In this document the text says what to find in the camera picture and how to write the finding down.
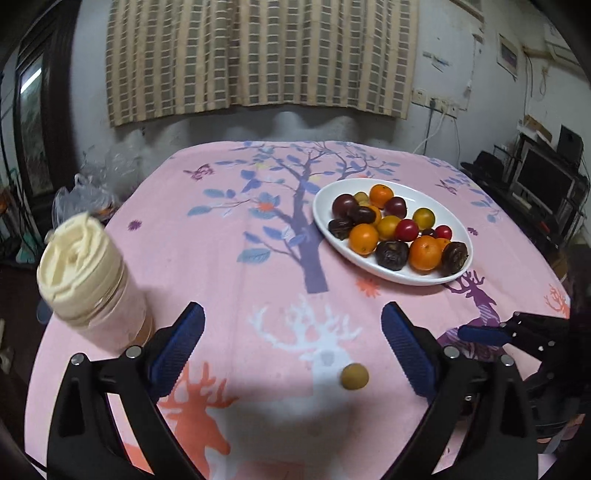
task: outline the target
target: computer monitor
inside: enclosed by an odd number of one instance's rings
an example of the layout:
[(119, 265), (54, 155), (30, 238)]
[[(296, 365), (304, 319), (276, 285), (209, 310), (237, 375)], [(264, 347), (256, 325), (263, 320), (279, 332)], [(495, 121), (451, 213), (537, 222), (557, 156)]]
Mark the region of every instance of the computer monitor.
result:
[(574, 177), (532, 145), (525, 145), (514, 182), (551, 215), (559, 215), (563, 202), (570, 197)]

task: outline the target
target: deer print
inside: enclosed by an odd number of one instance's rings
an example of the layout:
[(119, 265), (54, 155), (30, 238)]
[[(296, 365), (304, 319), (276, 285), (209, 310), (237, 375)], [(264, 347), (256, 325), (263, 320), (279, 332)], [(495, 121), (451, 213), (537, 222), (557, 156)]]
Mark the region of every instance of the deer print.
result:
[[(295, 342), (287, 343), (265, 331), (265, 312), (266, 308), (255, 312), (251, 325), (274, 348), (297, 353), (299, 360), (309, 363), (312, 394), (274, 401), (241, 400), (212, 412), (232, 445), (227, 456), (219, 450), (206, 451), (210, 465), (216, 465), (212, 479), (230, 480), (244, 462), (263, 462), (301, 465), (306, 480), (346, 480), (338, 454), (348, 428), (351, 393), (340, 386), (339, 374), (352, 360), (340, 343), (356, 338), (361, 328), (351, 331), (348, 316), (337, 317), (329, 306), (324, 308), (326, 320), (318, 321), (302, 298), (286, 315), (285, 323), (295, 335)], [(315, 333), (316, 340), (310, 340), (309, 333)]]
[(562, 313), (565, 318), (569, 318), (569, 304), (556, 288), (550, 285), (550, 298), (548, 298), (548, 295), (544, 295), (544, 298), (546, 299), (546, 305), (552, 310)]
[(205, 458), (206, 448), (220, 455), (230, 453), (230, 445), (217, 428), (216, 421), (208, 415), (208, 408), (228, 408), (237, 398), (224, 400), (226, 379), (224, 378), (215, 395), (212, 392), (216, 377), (209, 377), (209, 364), (203, 364), (199, 383), (189, 382), (189, 364), (185, 366), (173, 392), (158, 403), (165, 418), (174, 426), (174, 435), (191, 461), (205, 478), (210, 470)]
[[(473, 299), (480, 316), (468, 322), (468, 325), (496, 327), (501, 321), (499, 314), (493, 307), (493, 305), (496, 305), (496, 302), (479, 288), (484, 283), (484, 280), (484, 277), (478, 278), (476, 271), (466, 272), (456, 280), (460, 288), (451, 288), (447, 284), (444, 287), (453, 293), (465, 293), (467, 299)], [(468, 358), (477, 358), (483, 361), (492, 360), (502, 352), (502, 349), (498, 347), (461, 341), (457, 336), (457, 328), (448, 330), (437, 341), (441, 345), (454, 345), (458, 347)]]

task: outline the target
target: pink tablecloth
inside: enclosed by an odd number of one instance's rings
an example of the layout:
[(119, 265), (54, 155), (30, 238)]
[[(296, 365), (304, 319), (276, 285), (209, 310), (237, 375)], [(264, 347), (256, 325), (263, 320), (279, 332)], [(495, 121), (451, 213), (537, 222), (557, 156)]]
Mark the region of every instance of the pink tablecloth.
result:
[[(472, 269), (449, 286), (407, 287), (354, 267), (311, 219), (319, 188), (377, 177), (421, 190), (473, 235)], [(436, 337), (472, 320), (495, 325), (521, 310), (567, 315), (542, 256), (494, 202), (443, 161), (344, 142), (221, 142), (179, 151), (108, 226), (157, 327), (192, 300), (206, 330), (160, 406), (210, 479), (376, 480), (400, 453), (427, 403), (414, 395), (384, 339), (380, 313), (397, 301)], [(106, 355), (58, 320), (31, 379), (27, 451), (44, 462), (54, 399), (78, 351)], [(537, 368), (511, 351), (523, 375)], [(369, 369), (359, 391), (339, 386), (351, 362)], [(137, 443), (115, 406), (122, 437)], [(453, 444), (441, 466), (457, 452)]]

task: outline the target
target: curtain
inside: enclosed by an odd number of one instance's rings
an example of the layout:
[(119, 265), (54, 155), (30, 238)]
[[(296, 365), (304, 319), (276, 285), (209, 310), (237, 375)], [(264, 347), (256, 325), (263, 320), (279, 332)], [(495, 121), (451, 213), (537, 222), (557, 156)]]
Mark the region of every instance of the curtain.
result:
[(232, 105), (405, 118), (418, 0), (113, 0), (111, 125)]

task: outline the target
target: metal screw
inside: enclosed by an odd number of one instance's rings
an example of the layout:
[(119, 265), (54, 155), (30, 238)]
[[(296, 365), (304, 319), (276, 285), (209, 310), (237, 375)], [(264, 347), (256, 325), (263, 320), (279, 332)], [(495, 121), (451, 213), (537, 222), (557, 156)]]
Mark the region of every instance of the metal screw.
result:
[(515, 360), (511, 355), (501, 355), (501, 363), (506, 367), (510, 367), (511, 365), (515, 365)]
[(83, 361), (84, 361), (84, 354), (83, 353), (77, 353), (77, 354), (73, 355), (72, 358), (70, 358), (70, 362), (72, 363), (72, 365), (80, 365)]
[(460, 351), (456, 347), (451, 346), (451, 345), (448, 345), (447, 347), (445, 347), (443, 349), (443, 353), (448, 358), (458, 358), (460, 356)]
[(138, 358), (141, 354), (142, 348), (137, 345), (132, 345), (125, 351), (125, 356), (127, 358)]

